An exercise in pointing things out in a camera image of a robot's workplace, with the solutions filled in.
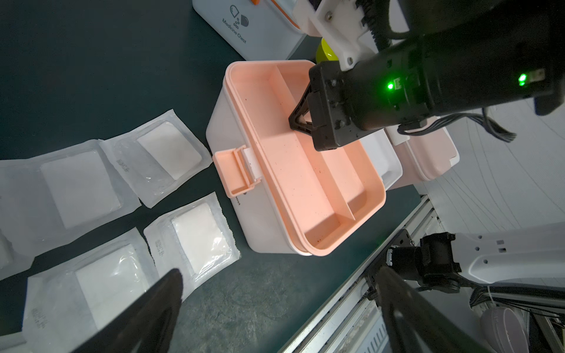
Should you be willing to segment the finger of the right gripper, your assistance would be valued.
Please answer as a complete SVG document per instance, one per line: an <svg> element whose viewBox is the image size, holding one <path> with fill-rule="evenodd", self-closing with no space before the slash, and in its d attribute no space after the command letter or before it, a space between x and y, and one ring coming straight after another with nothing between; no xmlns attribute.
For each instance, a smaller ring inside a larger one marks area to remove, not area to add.
<svg viewBox="0 0 565 353"><path fill-rule="evenodd" d="M319 112L319 93L308 85L305 92L288 118L290 128L294 131L312 134L317 131L316 114Z"/></svg>

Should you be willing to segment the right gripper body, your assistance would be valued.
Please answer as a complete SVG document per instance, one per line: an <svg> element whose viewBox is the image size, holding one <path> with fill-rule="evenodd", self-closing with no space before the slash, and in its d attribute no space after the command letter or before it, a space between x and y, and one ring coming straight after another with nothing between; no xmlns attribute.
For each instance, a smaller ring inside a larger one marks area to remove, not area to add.
<svg viewBox="0 0 565 353"><path fill-rule="evenodd" d="M396 126L425 135L468 117L503 141L515 135L478 109L534 100L546 116L564 103L562 1L402 1L408 30L391 29L388 1L357 1L378 53L344 70L314 66L308 134L317 151Z"/></svg>

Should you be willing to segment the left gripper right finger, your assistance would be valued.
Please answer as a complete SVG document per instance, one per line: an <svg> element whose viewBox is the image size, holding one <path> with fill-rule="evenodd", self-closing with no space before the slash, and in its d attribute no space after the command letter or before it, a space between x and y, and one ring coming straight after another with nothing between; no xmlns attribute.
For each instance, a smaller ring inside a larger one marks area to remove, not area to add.
<svg viewBox="0 0 565 353"><path fill-rule="evenodd" d="M488 350L453 325L389 267L376 274L378 304L393 352L487 352Z"/></svg>

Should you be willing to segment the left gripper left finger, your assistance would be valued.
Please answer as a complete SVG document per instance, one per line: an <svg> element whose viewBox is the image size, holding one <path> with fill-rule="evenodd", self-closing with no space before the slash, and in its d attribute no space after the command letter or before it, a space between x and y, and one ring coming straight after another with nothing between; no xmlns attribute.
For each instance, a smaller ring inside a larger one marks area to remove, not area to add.
<svg viewBox="0 0 565 353"><path fill-rule="evenodd" d="M167 352L183 290L179 269L170 270L123 313L75 352Z"/></svg>

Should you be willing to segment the white box peach handle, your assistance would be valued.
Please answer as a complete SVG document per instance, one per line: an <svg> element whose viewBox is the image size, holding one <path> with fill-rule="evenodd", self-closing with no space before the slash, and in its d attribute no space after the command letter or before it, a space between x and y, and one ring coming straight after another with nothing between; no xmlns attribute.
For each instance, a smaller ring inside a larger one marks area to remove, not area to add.
<svg viewBox="0 0 565 353"><path fill-rule="evenodd" d="M319 152L288 117L308 84L307 60L238 61L225 72L206 138L250 248L325 256L386 201L373 160L394 159L384 134Z"/></svg>

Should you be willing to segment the blue box orange handle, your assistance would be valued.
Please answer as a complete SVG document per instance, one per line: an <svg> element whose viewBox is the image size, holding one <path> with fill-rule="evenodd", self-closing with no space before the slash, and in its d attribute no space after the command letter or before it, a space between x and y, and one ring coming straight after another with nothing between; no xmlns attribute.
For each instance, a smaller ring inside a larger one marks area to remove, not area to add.
<svg viewBox="0 0 565 353"><path fill-rule="evenodd" d="M194 0L194 10L245 60L287 60L305 33L294 21L295 1Z"/></svg>

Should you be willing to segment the pink first aid box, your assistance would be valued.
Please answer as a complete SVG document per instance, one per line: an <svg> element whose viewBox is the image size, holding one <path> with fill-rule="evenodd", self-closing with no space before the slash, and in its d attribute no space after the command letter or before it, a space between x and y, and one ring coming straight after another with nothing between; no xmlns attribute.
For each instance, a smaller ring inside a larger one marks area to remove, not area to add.
<svg viewBox="0 0 565 353"><path fill-rule="evenodd" d="M391 189L434 180L459 163L460 154L445 127L423 136L400 135L397 128L385 128L403 169Z"/></svg>

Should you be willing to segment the green bowl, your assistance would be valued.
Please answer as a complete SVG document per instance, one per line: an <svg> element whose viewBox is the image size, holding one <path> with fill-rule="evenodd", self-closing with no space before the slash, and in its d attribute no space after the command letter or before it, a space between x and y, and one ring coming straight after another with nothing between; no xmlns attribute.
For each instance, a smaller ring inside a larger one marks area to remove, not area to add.
<svg viewBox="0 0 565 353"><path fill-rule="evenodd" d="M315 59L317 64L325 61L338 61L337 55L324 38L322 38L319 46L317 47Z"/></svg>

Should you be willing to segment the green table mat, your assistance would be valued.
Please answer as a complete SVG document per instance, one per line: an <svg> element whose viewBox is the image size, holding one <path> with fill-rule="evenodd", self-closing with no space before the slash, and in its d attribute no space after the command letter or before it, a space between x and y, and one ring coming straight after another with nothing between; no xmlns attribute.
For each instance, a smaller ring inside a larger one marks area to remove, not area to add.
<svg viewBox="0 0 565 353"><path fill-rule="evenodd" d="M1 158L25 159L115 137L167 110L205 139L227 66L239 55L190 1L3 1ZM419 204L415 188L326 257L248 247L214 167L153 208L37 257L1 282L1 333L21 330L29 276L215 193L241 258L184 301L172 352L277 352Z"/></svg>

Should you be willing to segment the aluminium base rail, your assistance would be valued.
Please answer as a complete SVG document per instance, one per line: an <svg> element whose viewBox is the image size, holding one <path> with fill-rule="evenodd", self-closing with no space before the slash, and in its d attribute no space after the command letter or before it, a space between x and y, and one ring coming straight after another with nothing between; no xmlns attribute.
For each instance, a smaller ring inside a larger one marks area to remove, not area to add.
<svg viewBox="0 0 565 353"><path fill-rule="evenodd" d="M440 225L427 195L387 239L358 267L281 352L383 352L388 345L381 311L369 298L365 272L386 260L390 247L406 247L422 238L430 225Z"/></svg>

